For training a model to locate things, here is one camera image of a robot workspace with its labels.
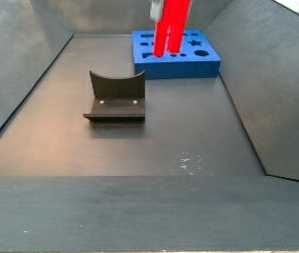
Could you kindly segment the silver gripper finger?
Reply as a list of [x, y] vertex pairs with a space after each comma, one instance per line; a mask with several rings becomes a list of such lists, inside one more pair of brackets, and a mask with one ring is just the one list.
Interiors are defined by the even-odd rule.
[[149, 0], [149, 18], [158, 21], [161, 17], [162, 0]]

